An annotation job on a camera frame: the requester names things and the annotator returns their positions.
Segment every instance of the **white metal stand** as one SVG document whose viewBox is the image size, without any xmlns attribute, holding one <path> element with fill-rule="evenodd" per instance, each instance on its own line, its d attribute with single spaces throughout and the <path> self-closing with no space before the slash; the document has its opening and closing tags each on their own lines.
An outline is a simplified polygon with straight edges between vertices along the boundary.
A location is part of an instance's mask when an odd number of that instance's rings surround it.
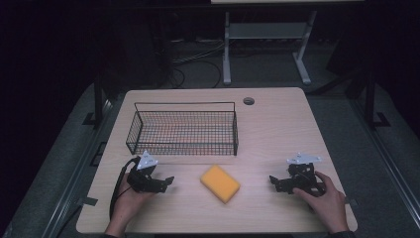
<svg viewBox="0 0 420 238">
<path fill-rule="evenodd" d="M 229 44 L 231 39 L 301 39 L 302 44 L 293 59 L 296 62 L 303 84 L 310 84 L 308 72 L 303 64 L 303 55 L 315 22 L 316 11 L 312 11 L 309 20 L 303 23 L 230 23 L 229 12 L 225 21 L 225 53 L 223 55 L 223 82 L 232 83 L 229 62 Z"/>
</svg>

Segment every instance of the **floor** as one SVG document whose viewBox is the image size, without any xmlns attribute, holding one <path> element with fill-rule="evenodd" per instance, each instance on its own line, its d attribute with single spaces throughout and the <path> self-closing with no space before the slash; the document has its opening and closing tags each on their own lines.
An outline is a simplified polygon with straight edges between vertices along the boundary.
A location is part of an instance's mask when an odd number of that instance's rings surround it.
<svg viewBox="0 0 420 238">
<path fill-rule="evenodd" d="M 174 43 L 176 58 L 184 59 L 217 47 L 218 42 Z M 325 69 L 333 43 L 311 44 L 304 57 L 313 82 L 303 85 L 291 53 L 298 42 L 251 42 L 232 51 L 232 84 L 229 87 L 301 87 L 312 91 L 337 75 Z M 173 77 L 161 88 L 226 87 L 220 81 L 222 57 L 215 54 L 178 64 Z M 357 237 L 420 237 L 418 224 L 386 166 L 391 158 L 420 197 L 418 168 L 420 142 L 387 93 L 376 87 L 375 112 L 382 112 L 390 127 L 371 130 L 361 118 L 364 97 L 350 100 L 344 82 L 322 95 L 307 96 L 347 196 L 359 222 Z M 124 93 L 104 106 L 104 121 L 97 130 L 82 125 L 94 110 L 93 86 L 86 88 L 28 191 L 4 237 L 98 237 L 75 229 L 78 207 L 86 197 L 103 150 L 118 115 Z M 325 234 L 293 234 L 314 238 Z M 154 237 L 128 234 L 128 237 Z"/>
</svg>

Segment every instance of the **wire mesh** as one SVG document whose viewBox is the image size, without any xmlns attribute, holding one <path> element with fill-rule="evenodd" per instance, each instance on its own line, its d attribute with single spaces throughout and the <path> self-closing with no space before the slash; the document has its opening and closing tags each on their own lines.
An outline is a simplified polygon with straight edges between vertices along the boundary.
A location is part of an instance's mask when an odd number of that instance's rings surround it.
<svg viewBox="0 0 420 238">
<path fill-rule="evenodd" d="M 232 111 L 136 110 L 127 146 L 133 155 L 147 150 L 153 155 L 236 156 L 238 127 L 233 108 Z"/>
</svg>

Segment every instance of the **dark background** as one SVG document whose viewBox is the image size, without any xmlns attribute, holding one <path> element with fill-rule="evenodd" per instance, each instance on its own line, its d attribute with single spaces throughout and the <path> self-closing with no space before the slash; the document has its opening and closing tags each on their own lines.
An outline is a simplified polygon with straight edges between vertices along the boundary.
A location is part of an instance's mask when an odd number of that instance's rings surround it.
<svg viewBox="0 0 420 238">
<path fill-rule="evenodd" d="M 223 36 L 223 13 L 110 14 L 96 8 L 102 2 L 0 3 L 2 234 L 75 102 L 96 77 L 111 98 L 130 88 L 157 88 L 170 72 L 170 48 L 152 36 Z M 367 1 L 357 13 L 321 10 L 311 41 L 344 36 L 330 70 L 345 74 L 366 65 L 419 136 L 418 12 L 415 1 Z M 148 24 L 159 21 L 165 28 L 151 30 Z"/>
</svg>

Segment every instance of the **yellow sponge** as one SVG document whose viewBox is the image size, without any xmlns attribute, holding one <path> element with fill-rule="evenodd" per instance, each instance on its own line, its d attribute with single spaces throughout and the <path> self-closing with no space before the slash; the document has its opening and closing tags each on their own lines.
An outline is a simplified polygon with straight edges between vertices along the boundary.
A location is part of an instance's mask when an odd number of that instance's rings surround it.
<svg viewBox="0 0 420 238">
<path fill-rule="evenodd" d="M 224 203 L 228 202 L 241 186 L 217 165 L 212 166 L 200 180 Z"/>
</svg>

